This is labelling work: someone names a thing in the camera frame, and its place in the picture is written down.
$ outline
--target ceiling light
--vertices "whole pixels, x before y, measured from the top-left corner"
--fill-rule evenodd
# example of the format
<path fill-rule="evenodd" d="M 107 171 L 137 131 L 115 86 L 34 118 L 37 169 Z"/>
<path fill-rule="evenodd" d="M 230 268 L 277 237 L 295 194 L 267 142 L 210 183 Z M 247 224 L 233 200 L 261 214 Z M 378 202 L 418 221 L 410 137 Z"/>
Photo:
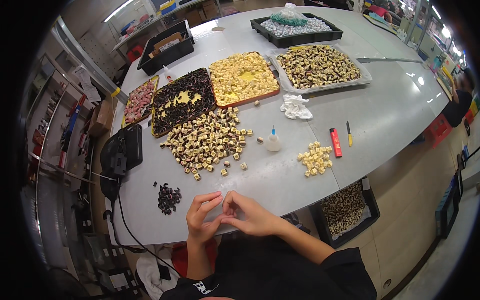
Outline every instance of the ceiling light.
<path fill-rule="evenodd" d="M 444 28 L 442 29 L 442 34 L 443 34 L 446 38 L 452 37 L 452 35 L 450 34 L 450 30 L 448 30 L 447 27 L 444 27 Z"/>
<path fill-rule="evenodd" d="M 105 21 L 103 22 L 106 22 L 108 20 L 110 20 L 111 17 L 113 17 L 116 13 L 118 13 L 119 11 L 121 11 L 125 6 L 127 6 L 128 4 L 130 4 L 130 2 L 132 2 L 133 0 L 128 0 L 127 2 L 125 2 L 124 4 L 122 4 L 120 7 L 118 7 L 116 10 L 114 10 L 114 12 L 112 12 L 112 14 L 110 16 L 108 16 Z"/>
<path fill-rule="evenodd" d="M 437 14 L 437 17 L 441 20 L 442 17 L 440 16 L 440 14 L 438 13 L 437 9 L 435 8 L 435 6 L 432 6 L 433 8 L 433 11 Z"/>

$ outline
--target red lighter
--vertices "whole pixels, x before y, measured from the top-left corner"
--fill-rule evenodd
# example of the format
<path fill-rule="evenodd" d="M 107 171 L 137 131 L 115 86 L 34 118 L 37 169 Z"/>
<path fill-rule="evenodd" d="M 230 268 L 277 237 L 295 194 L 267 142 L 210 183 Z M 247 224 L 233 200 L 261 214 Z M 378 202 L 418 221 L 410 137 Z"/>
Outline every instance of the red lighter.
<path fill-rule="evenodd" d="M 338 140 L 338 134 L 335 128 L 330 128 L 330 136 L 332 137 L 333 150 L 335 151 L 335 157 L 342 157 L 342 148 L 340 148 L 340 141 Z"/>

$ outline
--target glue bottle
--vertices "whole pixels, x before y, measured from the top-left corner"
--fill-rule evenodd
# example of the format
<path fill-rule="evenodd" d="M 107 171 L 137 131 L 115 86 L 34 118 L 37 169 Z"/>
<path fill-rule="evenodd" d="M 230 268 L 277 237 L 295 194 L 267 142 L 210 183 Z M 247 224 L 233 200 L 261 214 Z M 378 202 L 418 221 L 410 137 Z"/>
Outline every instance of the glue bottle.
<path fill-rule="evenodd" d="M 268 151 L 278 151 L 282 147 L 280 138 L 275 134 L 275 127 L 272 129 L 272 134 L 268 136 L 265 147 Z"/>
<path fill-rule="evenodd" d="M 175 74 L 170 71 L 165 65 L 163 65 L 163 74 L 165 75 L 165 78 L 169 83 L 177 79 Z"/>

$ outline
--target tissue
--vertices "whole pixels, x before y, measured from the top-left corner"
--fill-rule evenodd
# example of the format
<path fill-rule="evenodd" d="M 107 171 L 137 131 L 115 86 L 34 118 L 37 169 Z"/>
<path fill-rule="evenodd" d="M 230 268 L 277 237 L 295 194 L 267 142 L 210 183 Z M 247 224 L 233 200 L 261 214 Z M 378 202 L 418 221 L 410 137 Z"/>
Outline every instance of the tissue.
<path fill-rule="evenodd" d="M 312 113 L 308 108 L 303 105 L 307 103 L 308 99 L 303 99 L 301 96 L 292 96 L 289 94 L 283 95 L 283 104 L 280 106 L 280 110 L 285 112 L 287 118 L 290 119 L 311 119 L 313 118 Z"/>

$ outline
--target white logo on shirt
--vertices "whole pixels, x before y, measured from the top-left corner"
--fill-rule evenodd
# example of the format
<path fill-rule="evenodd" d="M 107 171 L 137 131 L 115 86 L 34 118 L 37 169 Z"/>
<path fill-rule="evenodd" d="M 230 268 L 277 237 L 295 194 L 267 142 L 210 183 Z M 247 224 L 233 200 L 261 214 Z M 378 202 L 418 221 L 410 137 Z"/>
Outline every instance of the white logo on shirt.
<path fill-rule="evenodd" d="M 201 292 L 204 295 L 206 295 L 206 294 L 208 294 L 212 291 L 212 290 L 207 290 L 202 281 L 200 281 L 199 283 L 195 283 L 194 286 L 196 286 L 198 291 Z"/>

